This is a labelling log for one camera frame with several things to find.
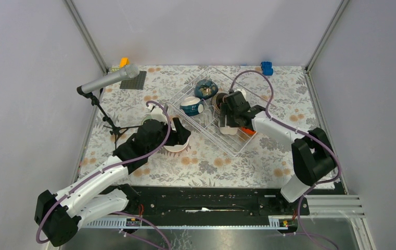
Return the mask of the orange bowl white inside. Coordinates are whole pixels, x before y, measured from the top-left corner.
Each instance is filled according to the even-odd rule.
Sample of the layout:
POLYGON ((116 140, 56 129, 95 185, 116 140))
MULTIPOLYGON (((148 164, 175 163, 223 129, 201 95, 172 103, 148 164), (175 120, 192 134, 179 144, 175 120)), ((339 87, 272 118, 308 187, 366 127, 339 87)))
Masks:
POLYGON ((189 139, 184 144, 174 145, 174 146, 165 145, 163 148, 166 149, 168 152, 178 153, 186 149, 188 145, 189 145, 189 139))

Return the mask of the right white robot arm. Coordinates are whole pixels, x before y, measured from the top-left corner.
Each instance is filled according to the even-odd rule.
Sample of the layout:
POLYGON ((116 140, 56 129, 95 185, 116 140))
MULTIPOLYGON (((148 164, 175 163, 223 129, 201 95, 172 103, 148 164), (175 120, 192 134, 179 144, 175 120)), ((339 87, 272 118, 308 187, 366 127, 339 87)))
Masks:
POLYGON ((277 211, 284 215, 291 213, 300 197, 338 167, 329 139, 320 128, 305 132, 292 127, 272 117, 267 108, 251 106, 240 91, 218 93, 212 98, 212 105, 219 114, 220 128, 246 128, 289 146, 294 175, 275 201, 277 211))

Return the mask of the white flower-shaped bowl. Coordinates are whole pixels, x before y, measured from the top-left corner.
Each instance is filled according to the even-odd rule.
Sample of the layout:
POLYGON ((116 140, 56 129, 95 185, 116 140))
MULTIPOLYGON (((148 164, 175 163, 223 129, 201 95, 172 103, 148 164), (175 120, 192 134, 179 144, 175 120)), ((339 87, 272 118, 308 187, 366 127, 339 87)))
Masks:
POLYGON ((224 127, 219 127, 219 131, 223 135, 236 135, 237 132, 238 132, 238 128, 230 127, 230 126, 224 126, 224 127))

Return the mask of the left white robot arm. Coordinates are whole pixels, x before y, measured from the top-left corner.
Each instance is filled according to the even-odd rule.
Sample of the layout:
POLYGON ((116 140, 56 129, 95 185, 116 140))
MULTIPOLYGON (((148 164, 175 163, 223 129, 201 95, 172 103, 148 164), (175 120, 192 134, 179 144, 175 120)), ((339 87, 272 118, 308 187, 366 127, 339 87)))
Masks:
POLYGON ((143 212, 140 195, 128 184, 107 194, 103 191, 148 162, 149 156, 164 146, 183 146, 191 131, 179 118, 145 120, 137 131, 119 145, 93 172, 68 187, 42 192, 36 203, 36 241, 61 246, 82 226, 108 214, 143 212))

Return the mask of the celadon green ceramic bowl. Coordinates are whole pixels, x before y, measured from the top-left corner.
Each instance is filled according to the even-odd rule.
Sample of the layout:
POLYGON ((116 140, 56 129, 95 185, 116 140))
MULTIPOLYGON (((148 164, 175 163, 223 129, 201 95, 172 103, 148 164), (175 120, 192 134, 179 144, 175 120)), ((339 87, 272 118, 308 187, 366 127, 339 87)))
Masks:
POLYGON ((166 118, 166 116, 164 114, 147 115, 141 121, 141 125, 143 125, 147 120, 156 120, 156 121, 159 121, 159 122, 161 122, 163 124, 168 124, 167 118, 166 118))

